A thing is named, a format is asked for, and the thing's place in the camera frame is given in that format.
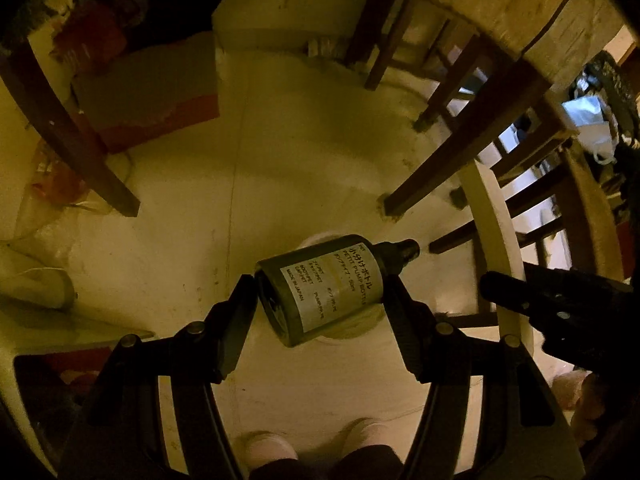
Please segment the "person's right hand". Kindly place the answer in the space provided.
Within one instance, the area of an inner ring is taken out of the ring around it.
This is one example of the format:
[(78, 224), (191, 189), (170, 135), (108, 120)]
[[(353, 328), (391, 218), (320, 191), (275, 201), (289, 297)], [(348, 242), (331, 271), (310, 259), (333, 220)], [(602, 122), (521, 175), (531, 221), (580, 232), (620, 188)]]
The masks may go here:
[(570, 429), (576, 444), (582, 448), (597, 437), (611, 397), (611, 388), (597, 373), (590, 372), (582, 382)]

